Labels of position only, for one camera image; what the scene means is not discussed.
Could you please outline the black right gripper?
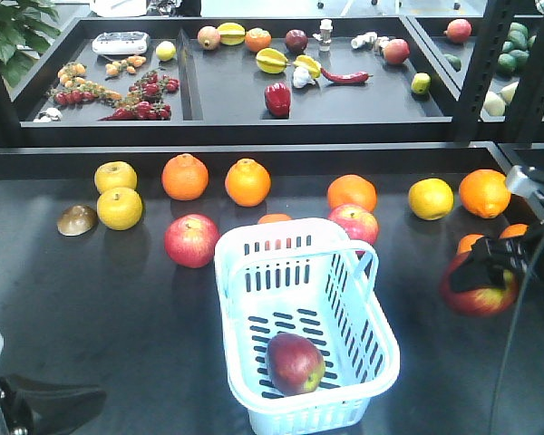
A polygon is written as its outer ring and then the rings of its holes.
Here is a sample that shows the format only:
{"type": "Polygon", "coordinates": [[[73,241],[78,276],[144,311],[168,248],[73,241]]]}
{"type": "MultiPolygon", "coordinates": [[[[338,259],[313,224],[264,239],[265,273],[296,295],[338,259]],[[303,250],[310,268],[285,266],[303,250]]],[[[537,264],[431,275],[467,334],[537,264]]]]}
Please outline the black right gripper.
{"type": "MultiPolygon", "coordinates": [[[[532,224],[521,237],[499,237],[498,248],[511,270],[532,273],[544,284],[544,223],[532,224]]],[[[499,263],[497,240],[479,238],[464,260],[450,272],[449,283],[454,293],[503,287],[503,267],[499,263]]]]}

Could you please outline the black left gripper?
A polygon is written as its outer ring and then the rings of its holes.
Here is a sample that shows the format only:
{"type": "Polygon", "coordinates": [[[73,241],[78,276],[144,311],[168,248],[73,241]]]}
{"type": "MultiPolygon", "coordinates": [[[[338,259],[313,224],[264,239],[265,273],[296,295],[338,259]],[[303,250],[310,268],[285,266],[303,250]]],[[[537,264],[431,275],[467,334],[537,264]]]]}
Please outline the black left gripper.
{"type": "Polygon", "coordinates": [[[107,398],[96,385],[0,378],[0,434],[72,433],[98,417],[107,398]]]}

